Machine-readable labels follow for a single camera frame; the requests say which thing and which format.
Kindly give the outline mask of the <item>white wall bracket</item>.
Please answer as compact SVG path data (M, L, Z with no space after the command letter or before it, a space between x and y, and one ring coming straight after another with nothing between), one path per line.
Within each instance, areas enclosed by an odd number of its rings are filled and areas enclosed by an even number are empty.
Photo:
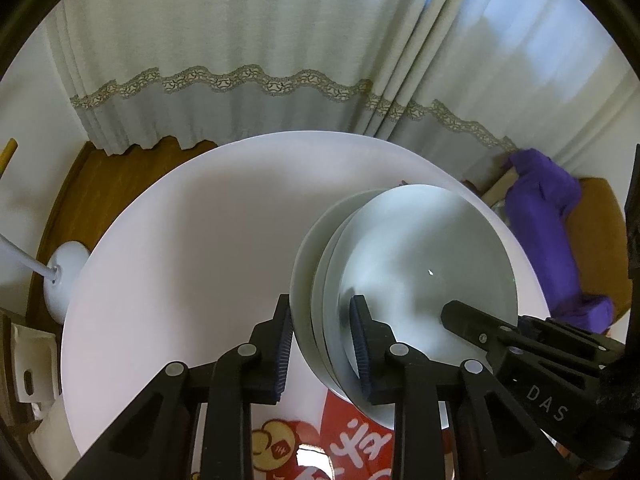
M53 334L12 324L11 356L17 400L48 403L58 397L58 345Z

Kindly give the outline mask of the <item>white sheer curtain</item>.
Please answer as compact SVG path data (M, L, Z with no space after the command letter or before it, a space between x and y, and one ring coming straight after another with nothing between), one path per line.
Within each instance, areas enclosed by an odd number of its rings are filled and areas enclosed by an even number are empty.
M62 0L54 62L108 154L288 130L388 141L480 188L638 141L639 81L578 0Z

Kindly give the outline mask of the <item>white grey-band bowl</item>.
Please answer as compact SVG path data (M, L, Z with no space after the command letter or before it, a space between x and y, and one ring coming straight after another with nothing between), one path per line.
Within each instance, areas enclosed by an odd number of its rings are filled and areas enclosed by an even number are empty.
M344 312L352 296L363 296L372 318L432 361L485 361L480 349L442 326L451 300L510 324L518 319L514 273L500 237L477 208L444 188L409 184L383 192L352 217L337 251ZM348 320L343 324L344 349L358 376ZM393 427L393 407L369 403L359 377L347 394L363 415Z

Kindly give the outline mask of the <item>wooden white drying rack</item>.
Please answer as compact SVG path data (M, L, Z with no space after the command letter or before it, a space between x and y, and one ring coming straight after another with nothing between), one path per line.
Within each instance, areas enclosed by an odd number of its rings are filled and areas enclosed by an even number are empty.
M8 168L9 163L17 150L17 147L17 140L9 138L8 142L6 142L6 146L0 153L0 177L2 177L6 172L6 168Z

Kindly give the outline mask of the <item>purple blanket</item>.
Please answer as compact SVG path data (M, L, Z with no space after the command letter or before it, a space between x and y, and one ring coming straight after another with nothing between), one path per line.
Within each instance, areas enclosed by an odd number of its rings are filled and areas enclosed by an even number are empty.
M530 148L509 157L518 174L506 191L506 216L558 321L602 334L613 321L613 303L582 291L564 221L582 198L578 180L551 158Z

